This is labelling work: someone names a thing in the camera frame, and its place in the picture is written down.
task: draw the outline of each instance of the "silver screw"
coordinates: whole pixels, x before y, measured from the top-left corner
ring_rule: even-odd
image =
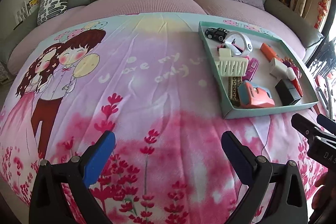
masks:
[[[264,156],[258,156],[257,157],[258,162],[266,162],[267,159]]]
[[[72,162],[79,162],[80,159],[81,159],[80,156],[73,156],[73,157],[71,158],[71,161],[72,161]]]
[[[45,160],[45,159],[43,159],[43,160],[41,160],[40,165],[41,165],[41,166],[46,166],[47,163],[48,163],[48,161]]]
[[[293,166],[293,167],[295,167],[295,166],[296,166],[296,162],[295,162],[295,161],[293,161],[293,160],[290,160],[288,163],[289,163],[289,165],[290,165],[290,166]]]

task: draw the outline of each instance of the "black toy car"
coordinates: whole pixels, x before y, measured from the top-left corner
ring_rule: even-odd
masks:
[[[205,31],[205,35],[209,39],[215,39],[219,42],[222,42],[228,34],[229,34],[229,31],[223,28],[218,28],[218,29],[209,28]]]

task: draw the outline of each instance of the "sofa armrest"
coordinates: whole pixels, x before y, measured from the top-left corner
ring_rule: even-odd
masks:
[[[297,35],[306,49],[318,45],[323,40],[323,34],[280,1],[266,0],[264,7],[266,12],[285,23]]]
[[[0,61],[7,64],[15,47],[37,26],[38,12],[36,9],[1,42]]]

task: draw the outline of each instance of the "white watch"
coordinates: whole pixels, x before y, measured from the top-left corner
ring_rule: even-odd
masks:
[[[234,45],[232,45],[233,40],[237,36],[241,37],[241,39],[244,41],[243,52],[240,52]],[[251,40],[247,35],[240,32],[229,32],[229,34],[225,37],[223,44],[231,50],[232,56],[246,57],[253,51]]]

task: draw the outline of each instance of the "blanket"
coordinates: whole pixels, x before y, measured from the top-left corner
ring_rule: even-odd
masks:
[[[221,135],[231,130],[255,155],[296,161],[310,198],[325,169],[307,156],[307,141],[291,127],[293,113],[222,118],[197,33],[201,20],[223,22],[186,13],[115,16],[42,41],[0,115],[0,174],[16,195],[29,205],[41,159],[67,162],[111,130],[116,147],[90,191],[114,224],[224,223],[246,192],[221,148]],[[300,114],[316,122],[312,110]]]

